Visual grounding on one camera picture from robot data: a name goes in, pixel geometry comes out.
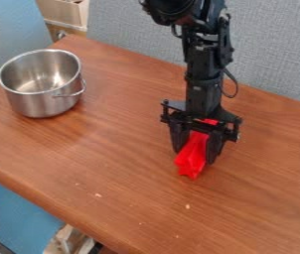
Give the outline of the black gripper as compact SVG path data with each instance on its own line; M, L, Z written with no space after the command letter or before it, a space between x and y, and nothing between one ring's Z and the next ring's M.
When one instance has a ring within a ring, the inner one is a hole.
M238 139L241 118L222 108L223 76L194 79L186 77L186 99L164 99L160 103L160 121L170 127L172 150L178 153L190 137L190 131L210 134L206 145L207 164L215 162L224 141Z

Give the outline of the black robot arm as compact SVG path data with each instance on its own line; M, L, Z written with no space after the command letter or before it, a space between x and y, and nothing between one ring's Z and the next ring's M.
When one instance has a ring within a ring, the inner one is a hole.
M137 0L152 21L171 28L182 41L186 97L163 100L160 121L170 128L172 149L179 152L191 132L208 136L204 158L212 163L224 143L238 139L239 116L222 107L223 80L231 77L230 13L224 0Z

